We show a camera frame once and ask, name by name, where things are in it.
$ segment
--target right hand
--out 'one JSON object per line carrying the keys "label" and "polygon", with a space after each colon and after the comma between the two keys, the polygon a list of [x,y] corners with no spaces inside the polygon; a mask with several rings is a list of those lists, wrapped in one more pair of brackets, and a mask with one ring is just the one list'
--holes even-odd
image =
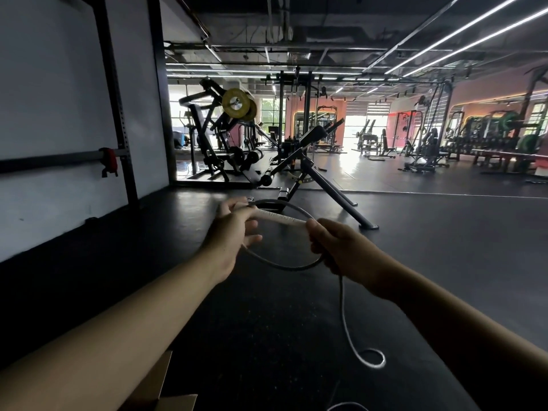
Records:
{"label": "right hand", "polygon": [[362,284],[371,293],[389,299],[404,267],[351,227],[329,219],[309,219],[310,249],[325,256],[333,274]]}

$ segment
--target ceiling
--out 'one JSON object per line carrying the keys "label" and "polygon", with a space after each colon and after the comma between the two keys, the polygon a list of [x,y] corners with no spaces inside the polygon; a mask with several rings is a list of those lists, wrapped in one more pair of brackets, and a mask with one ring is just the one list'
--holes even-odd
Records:
{"label": "ceiling", "polygon": [[203,75],[238,79],[252,94],[272,95],[266,75],[299,66],[301,73],[323,75],[330,96],[384,102],[427,93],[444,79],[458,82],[548,59],[546,14],[405,76],[548,7],[548,0],[516,0],[385,74],[506,0],[458,0],[449,7],[451,1],[270,0],[269,15],[268,0],[163,0],[168,76],[180,83]]}

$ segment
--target yellow weight plate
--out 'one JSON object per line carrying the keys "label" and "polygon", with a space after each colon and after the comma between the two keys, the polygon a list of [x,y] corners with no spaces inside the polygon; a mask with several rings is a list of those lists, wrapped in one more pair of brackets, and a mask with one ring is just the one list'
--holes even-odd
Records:
{"label": "yellow weight plate", "polygon": [[247,114],[245,114],[242,118],[240,118],[242,121],[253,121],[253,119],[257,115],[257,105],[255,104],[255,101],[253,101],[251,98],[249,99],[249,111]]}
{"label": "yellow weight plate", "polygon": [[249,97],[238,88],[231,88],[223,95],[223,110],[232,118],[242,118],[249,111]]}

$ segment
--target led light strip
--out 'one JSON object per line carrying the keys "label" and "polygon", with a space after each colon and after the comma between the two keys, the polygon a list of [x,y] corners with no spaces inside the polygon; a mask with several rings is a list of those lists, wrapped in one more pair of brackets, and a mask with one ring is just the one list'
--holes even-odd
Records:
{"label": "led light strip", "polygon": [[544,16],[544,15],[547,14],[547,13],[548,13],[548,7],[546,7],[546,8],[543,9],[543,10],[540,10],[540,11],[536,12],[535,14],[532,14],[532,15],[530,15],[530,16],[528,16],[528,17],[522,19],[522,20],[517,21],[517,22],[515,22],[514,24],[512,24],[512,25],[510,25],[510,26],[504,27],[504,28],[502,28],[501,30],[499,30],[499,31],[497,31],[497,32],[495,32],[495,33],[490,34],[489,36],[485,36],[484,38],[481,38],[481,39],[479,39],[479,40],[477,40],[477,41],[474,41],[473,43],[470,43],[470,44],[467,45],[467,46],[464,46],[464,47],[462,47],[462,48],[460,48],[460,49],[458,49],[458,50],[456,50],[456,51],[454,51],[454,52],[451,52],[451,53],[448,54],[448,55],[445,55],[445,56],[443,56],[443,57],[440,57],[439,59],[436,59],[435,61],[428,63],[427,65],[421,66],[420,68],[415,69],[414,71],[409,72],[408,74],[405,74],[403,77],[406,78],[406,77],[408,77],[408,76],[411,76],[411,75],[413,75],[413,74],[415,74],[415,73],[417,73],[417,72],[420,72],[420,71],[423,70],[423,69],[426,69],[426,68],[429,68],[429,67],[432,66],[432,65],[435,65],[436,63],[440,63],[441,61],[444,61],[445,59],[448,59],[448,58],[450,58],[451,56],[455,56],[455,55],[457,55],[457,54],[459,54],[459,53],[462,53],[462,52],[464,52],[465,50],[470,49],[471,47],[477,46],[478,44],[481,44],[481,43],[483,43],[483,42],[485,42],[485,41],[488,41],[488,40],[490,40],[490,39],[492,39],[492,38],[494,38],[494,37],[497,37],[497,36],[500,35],[500,34],[509,32],[510,30],[515,29],[516,27],[519,27],[519,26],[521,26],[521,25],[524,25],[525,23],[528,23],[528,22],[530,22],[530,21],[532,21],[532,20],[538,19],[539,17],[542,17],[542,16]]}
{"label": "led light strip", "polygon": [[495,14],[497,11],[499,10],[502,10],[504,7],[506,6],[509,6],[510,4],[512,4],[514,1],[517,1],[517,0],[506,0],[504,1],[504,3],[502,4],[499,4],[497,7],[489,10],[487,13],[485,14],[482,14],[480,17],[478,17],[477,19],[475,20],[472,20],[470,23],[468,23],[467,25],[464,25],[462,26],[461,28],[459,28],[458,30],[455,30],[453,33],[445,36],[443,39],[440,39],[439,41],[436,41],[434,44],[428,46],[426,49],[424,50],[421,50],[420,52],[418,52],[417,54],[415,54],[414,56],[410,57],[409,59],[407,59],[406,61],[403,61],[402,63],[400,63],[398,66],[394,66],[392,69],[388,70],[385,72],[385,75],[388,75],[389,73],[392,73],[394,70],[398,69],[398,68],[401,68],[403,65],[405,65],[406,63],[409,63],[410,61],[412,60],[415,60],[417,57],[419,56],[422,56],[423,54],[425,54],[426,52],[432,50],[434,47],[436,46],[439,46],[441,45],[443,42],[445,41],[448,41],[451,37],[454,37],[456,36],[457,34],[459,33],[462,33],[464,30],[468,29],[469,27],[472,27],[473,25],[475,25],[476,23],[479,23],[480,21],[488,18],[489,16]]}

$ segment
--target left hand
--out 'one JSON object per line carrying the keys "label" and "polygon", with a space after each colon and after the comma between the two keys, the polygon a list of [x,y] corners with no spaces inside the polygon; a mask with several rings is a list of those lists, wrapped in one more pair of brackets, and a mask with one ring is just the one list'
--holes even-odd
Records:
{"label": "left hand", "polygon": [[238,202],[247,204],[247,198],[231,198],[219,205],[215,220],[209,227],[200,249],[200,252],[206,253],[218,262],[218,282],[224,281],[232,272],[236,255],[242,245],[249,247],[263,239],[261,235],[246,235],[246,232],[257,228],[257,221],[249,220],[257,208],[242,207],[235,210],[234,205]]}

